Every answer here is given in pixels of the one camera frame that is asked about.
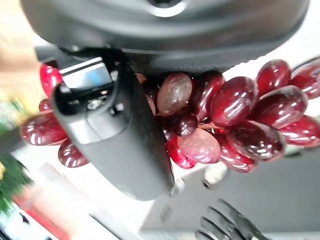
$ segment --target shiny grape skin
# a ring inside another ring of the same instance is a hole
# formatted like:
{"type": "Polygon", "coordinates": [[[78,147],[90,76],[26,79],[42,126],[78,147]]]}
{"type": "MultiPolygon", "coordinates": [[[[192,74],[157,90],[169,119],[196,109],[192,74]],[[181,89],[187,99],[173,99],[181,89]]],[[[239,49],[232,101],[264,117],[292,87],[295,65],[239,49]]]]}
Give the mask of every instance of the shiny grape skin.
{"type": "Polygon", "coordinates": [[[258,86],[245,76],[238,76],[222,85],[213,97],[210,117],[217,126],[231,126],[244,120],[255,106],[258,86]]]}
{"type": "Polygon", "coordinates": [[[60,163],[67,168],[78,168],[89,163],[70,139],[61,144],[58,150],[58,158],[60,163]]]}
{"type": "Polygon", "coordinates": [[[256,82],[259,89],[259,97],[275,89],[285,87],[291,78],[289,65],[280,59],[268,61],[260,69],[256,82]]]}
{"type": "Polygon", "coordinates": [[[192,92],[192,81],[182,72],[170,74],[162,83],[156,106],[162,116],[180,111],[188,102],[192,92]]]}
{"type": "Polygon", "coordinates": [[[175,162],[180,168],[192,169],[197,163],[188,159],[178,148],[177,136],[174,136],[166,144],[166,149],[168,151],[169,157],[175,162]]]}
{"type": "Polygon", "coordinates": [[[187,111],[178,112],[170,118],[173,132],[179,137],[187,137],[193,134],[198,127],[198,119],[187,111]]]}
{"type": "Polygon", "coordinates": [[[20,135],[28,144],[36,146],[60,145],[67,138],[52,111],[30,117],[20,127],[20,135]]]}
{"type": "Polygon", "coordinates": [[[54,87],[63,82],[63,78],[57,68],[42,64],[40,67],[40,81],[43,91],[50,98],[54,87]]]}
{"type": "Polygon", "coordinates": [[[48,110],[52,110],[52,107],[51,107],[49,99],[45,98],[45,99],[41,100],[41,102],[39,103],[39,111],[45,112],[48,110]]]}
{"type": "Polygon", "coordinates": [[[257,168],[258,162],[235,150],[235,148],[228,143],[225,135],[215,134],[213,136],[217,139],[221,148],[219,161],[239,173],[251,173],[257,168]]]}
{"type": "Polygon", "coordinates": [[[196,81],[191,96],[191,109],[201,122],[210,116],[210,104],[220,87],[226,82],[218,71],[203,73],[196,81]]]}
{"type": "Polygon", "coordinates": [[[147,94],[145,94],[145,97],[146,97],[146,100],[148,101],[148,104],[150,106],[153,116],[156,115],[156,107],[155,107],[154,101],[152,101],[152,98],[147,94]]]}
{"type": "Polygon", "coordinates": [[[308,105],[308,97],[296,86],[284,86],[263,95],[249,119],[276,129],[298,121],[308,105]]]}
{"type": "Polygon", "coordinates": [[[226,137],[240,154],[256,161],[274,161],[286,149],[286,140],[281,132],[252,120],[231,126],[226,137]]]}
{"type": "Polygon", "coordinates": [[[155,81],[147,80],[142,84],[143,91],[146,95],[152,98],[154,106],[157,107],[157,97],[159,93],[159,86],[155,81]]]}
{"type": "Polygon", "coordinates": [[[304,115],[280,131],[288,144],[304,147],[320,145],[320,123],[310,116],[304,115]]]}
{"type": "Polygon", "coordinates": [[[172,137],[175,135],[171,128],[170,119],[165,116],[157,115],[155,116],[155,120],[163,132],[164,139],[166,141],[170,141],[172,137]]]}
{"type": "Polygon", "coordinates": [[[178,137],[181,152],[194,162],[213,164],[218,162],[220,146],[218,141],[207,131],[197,128],[190,136],[178,137]]]}
{"type": "Polygon", "coordinates": [[[320,59],[295,70],[289,84],[297,86],[309,99],[320,97],[320,59]]]}

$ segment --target gray surface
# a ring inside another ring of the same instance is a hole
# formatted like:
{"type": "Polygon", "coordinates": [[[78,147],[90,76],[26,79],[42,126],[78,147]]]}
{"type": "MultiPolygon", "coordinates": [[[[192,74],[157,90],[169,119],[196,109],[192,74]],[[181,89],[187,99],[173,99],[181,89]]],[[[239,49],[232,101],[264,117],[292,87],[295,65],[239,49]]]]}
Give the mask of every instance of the gray surface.
{"type": "Polygon", "coordinates": [[[218,198],[233,204],[263,232],[320,230],[320,148],[261,162],[250,174],[232,172],[216,190],[202,186],[203,170],[185,179],[180,195],[159,199],[142,230],[191,232],[218,198]]]}

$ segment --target grape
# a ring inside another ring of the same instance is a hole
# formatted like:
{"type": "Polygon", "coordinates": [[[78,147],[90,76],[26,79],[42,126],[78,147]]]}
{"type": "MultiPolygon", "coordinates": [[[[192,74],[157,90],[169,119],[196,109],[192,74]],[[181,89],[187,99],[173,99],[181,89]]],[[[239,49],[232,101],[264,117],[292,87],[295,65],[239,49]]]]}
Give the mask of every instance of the grape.
{"type": "Polygon", "coordinates": [[[225,81],[218,71],[205,72],[197,80],[191,97],[191,108],[199,121],[209,117],[212,98],[225,81]]]}
{"type": "Polygon", "coordinates": [[[40,103],[39,103],[39,111],[40,112],[45,112],[48,110],[52,110],[50,101],[48,98],[43,99],[40,103]]]}
{"type": "Polygon", "coordinates": [[[297,86],[307,94],[309,99],[320,97],[320,59],[294,71],[289,84],[297,86]]]}
{"type": "Polygon", "coordinates": [[[256,77],[258,95],[262,96],[272,90],[287,86],[290,77],[291,71],[285,61],[279,59],[268,61],[256,77]]]}
{"type": "Polygon", "coordinates": [[[63,79],[57,68],[42,64],[40,67],[40,81],[44,93],[50,98],[54,87],[63,82],[63,79]]]}
{"type": "Polygon", "coordinates": [[[221,148],[219,161],[239,173],[251,173],[256,169],[258,163],[235,150],[227,142],[225,135],[216,134],[214,137],[219,142],[221,148]]]}
{"type": "Polygon", "coordinates": [[[164,116],[155,116],[155,120],[162,129],[165,140],[170,141],[174,136],[174,132],[172,131],[170,121],[167,117],[164,116]]]}
{"type": "Polygon", "coordinates": [[[288,144],[314,147],[320,145],[320,123],[304,115],[298,121],[280,129],[288,144]]]}
{"type": "Polygon", "coordinates": [[[299,88],[284,86],[263,95],[249,118],[281,129],[299,120],[307,104],[308,97],[299,88]]]}
{"type": "Polygon", "coordinates": [[[180,137],[186,137],[193,134],[198,127],[197,117],[187,111],[178,112],[172,115],[170,120],[172,130],[180,137]]]}
{"type": "Polygon", "coordinates": [[[166,143],[166,149],[168,150],[172,161],[174,161],[180,168],[192,169],[196,165],[196,162],[188,159],[178,148],[177,136],[174,136],[172,140],[166,143]]]}
{"type": "Polygon", "coordinates": [[[253,160],[274,161],[286,148],[286,140],[279,131],[251,120],[231,126],[226,136],[240,154],[253,160]]]}
{"type": "Polygon", "coordinates": [[[145,75],[141,74],[141,73],[135,73],[136,78],[138,79],[139,83],[142,84],[145,80],[146,77],[145,75]]]}
{"type": "Polygon", "coordinates": [[[30,117],[21,126],[20,134],[28,144],[37,146],[60,145],[67,138],[52,111],[30,117]]]}
{"type": "Polygon", "coordinates": [[[256,82],[238,76],[222,85],[213,97],[210,117],[217,126],[231,126],[250,114],[258,95],[256,82]]]}
{"type": "Polygon", "coordinates": [[[178,137],[178,147],[190,160],[210,164],[218,162],[220,146],[207,131],[197,128],[190,136],[178,137]]]}
{"type": "Polygon", "coordinates": [[[157,104],[157,98],[159,93],[159,86],[154,81],[145,81],[142,84],[142,88],[145,94],[151,97],[154,106],[157,104]]]}
{"type": "Polygon", "coordinates": [[[160,87],[157,108],[161,115],[169,116],[181,110],[191,95],[192,82],[184,73],[170,74],[160,87]]]}
{"type": "Polygon", "coordinates": [[[145,97],[146,97],[146,100],[148,101],[148,104],[151,108],[152,114],[156,115],[156,107],[155,107],[154,101],[152,101],[152,98],[150,96],[148,96],[147,94],[145,95],[145,97]]]}
{"type": "Polygon", "coordinates": [[[58,151],[58,158],[67,168],[78,168],[89,163],[70,139],[65,140],[58,151]]]}

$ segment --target pale pink grape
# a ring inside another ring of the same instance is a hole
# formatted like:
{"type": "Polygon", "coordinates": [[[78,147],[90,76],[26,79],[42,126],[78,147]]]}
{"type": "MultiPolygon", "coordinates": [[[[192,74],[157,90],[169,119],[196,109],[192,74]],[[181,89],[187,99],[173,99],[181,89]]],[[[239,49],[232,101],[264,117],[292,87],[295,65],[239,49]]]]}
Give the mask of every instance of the pale pink grape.
{"type": "Polygon", "coordinates": [[[216,163],[220,155],[218,141],[200,128],[190,136],[178,137],[178,147],[190,160],[201,164],[216,163]]]}
{"type": "Polygon", "coordinates": [[[190,77],[182,72],[170,74],[160,87],[157,96],[157,108],[163,116],[172,115],[181,110],[192,92],[190,77]]]}

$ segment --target dark red grape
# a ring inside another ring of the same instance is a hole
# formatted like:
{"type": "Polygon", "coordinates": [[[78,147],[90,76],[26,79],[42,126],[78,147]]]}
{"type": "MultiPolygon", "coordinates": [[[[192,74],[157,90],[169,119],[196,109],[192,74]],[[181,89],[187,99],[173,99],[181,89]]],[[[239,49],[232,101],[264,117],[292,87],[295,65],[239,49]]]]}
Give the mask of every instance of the dark red grape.
{"type": "Polygon", "coordinates": [[[142,88],[145,94],[147,94],[154,103],[154,106],[157,107],[157,98],[159,93],[159,86],[155,83],[155,81],[148,80],[142,84],[142,88]]]}
{"type": "Polygon", "coordinates": [[[152,114],[155,115],[156,114],[156,107],[155,107],[155,103],[154,101],[152,101],[152,98],[149,95],[145,95],[146,100],[148,101],[148,104],[151,108],[152,114]]]}
{"type": "Polygon", "coordinates": [[[172,161],[174,161],[180,168],[192,169],[196,165],[195,161],[188,159],[178,148],[177,136],[174,136],[172,140],[165,144],[165,146],[172,161]]]}
{"type": "Polygon", "coordinates": [[[63,79],[57,68],[42,64],[40,67],[40,81],[43,91],[50,98],[54,87],[63,82],[63,79]]]}
{"type": "Polygon", "coordinates": [[[309,99],[320,97],[320,59],[294,71],[289,84],[297,86],[307,94],[309,99]]]}
{"type": "Polygon", "coordinates": [[[31,145],[60,145],[67,134],[52,111],[30,117],[20,128],[22,138],[31,145]]]}
{"type": "Polygon", "coordinates": [[[219,161],[239,173],[251,173],[256,169],[258,163],[235,150],[228,143],[225,135],[215,134],[214,137],[219,142],[221,148],[219,161]]]}
{"type": "Polygon", "coordinates": [[[268,61],[256,77],[258,95],[262,96],[272,90],[287,86],[290,77],[291,70],[285,61],[279,59],[268,61]]]}
{"type": "Polygon", "coordinates": [[[256,161],[274,161],[286,148],[281,132],[256,121],[241,121],[231,126],[226,136],[240,154],[256,161]]]}
{"type": "Polygon", "coordinates": [[[218,71],[205,72],[197,80],[191,96],[191,108],[199,121],[210,116],[212,98],[225,81],[218,71]]]}
{"type": "Polygon", "coordinates": [[[320,145],[320,123],[310,116],[304,115],[280,131],[288,144],[305,147],[320,145]]]}
{"type": "Polygon", "coordinates": [[[160,87],[156,106],[163,116],[172,115],[181,110],[189,100],[192,82],[182,72],[170,74],[160,87]]]}
{"type": "Polygon", "coordinates": [[[50,101],[48,98],[43,99],[40,103],[39,103],[39,111],[40,112],[45,112],[48,110],[52,110],[50,101]]]}
{"type": "Polygon", "coordinates": [[[178,147],[190,160],[210,164],[218,162],[220,146],[207,131],[197,128],[190,136],[178,137],[178,147]]]}
{"type": "Polygon", "coordinates": [[[284,86],[263,95],[250,119],[281,129],[298,121],[307,108],[308,97],[296,86],[284,86]]]}
{"type": "Polygon", "coordinates": [[[67,168],[78,168],[89,163],[70,139],[65,140],[58,151],[58,158],[67,168]]]}
{"type": "Polygon", "coordinates": [[[231,126],[245,119],[254,107],[257,95],[257,84],[248,77],[238,76],[227,81],[211,101],[211,120],[217,126],[231,126]]]}
{"type": "Polygon", "coordinates": [[[170,121],[173,132],[180,137],[186,137],[193,134],[198,127],[197,117],[187,111],[178,112],[172,115],[170,121]]]}
{"type": "Polygon", "coordinates": [[[171,128],[171,123],[169,118],[158,115],[158,116],[155,116],[155,120],[158,123],[159,127],[162,129],[165,140],[170,141],[175,134],[171,128]]]}

